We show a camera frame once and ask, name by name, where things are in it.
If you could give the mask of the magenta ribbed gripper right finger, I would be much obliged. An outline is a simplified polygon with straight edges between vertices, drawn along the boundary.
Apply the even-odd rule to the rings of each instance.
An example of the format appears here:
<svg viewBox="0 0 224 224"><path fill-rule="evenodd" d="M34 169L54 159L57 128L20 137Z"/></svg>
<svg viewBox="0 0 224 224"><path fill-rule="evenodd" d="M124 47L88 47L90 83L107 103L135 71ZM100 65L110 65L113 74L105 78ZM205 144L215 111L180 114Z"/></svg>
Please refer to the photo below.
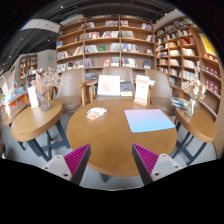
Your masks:
<svg viewBox="0 0 224 224"><path fill-rule="evenodd" d="M132 155L144 185L182 169L169 155L158 155L137 144L132 145Z"/></svg>

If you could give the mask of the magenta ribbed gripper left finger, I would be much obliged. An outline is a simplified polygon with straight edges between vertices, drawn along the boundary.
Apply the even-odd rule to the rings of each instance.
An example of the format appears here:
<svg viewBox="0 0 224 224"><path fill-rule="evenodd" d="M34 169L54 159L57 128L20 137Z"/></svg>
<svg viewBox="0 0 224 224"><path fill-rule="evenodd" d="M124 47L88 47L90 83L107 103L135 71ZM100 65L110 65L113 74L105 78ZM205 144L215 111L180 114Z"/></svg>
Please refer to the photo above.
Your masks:
<svg viewBox="0 0 224 224"><path fill-rule="evenodd" d="M90 155L91 147L86 144L65 156L54 156L42 169L79 185Z"/></svg>

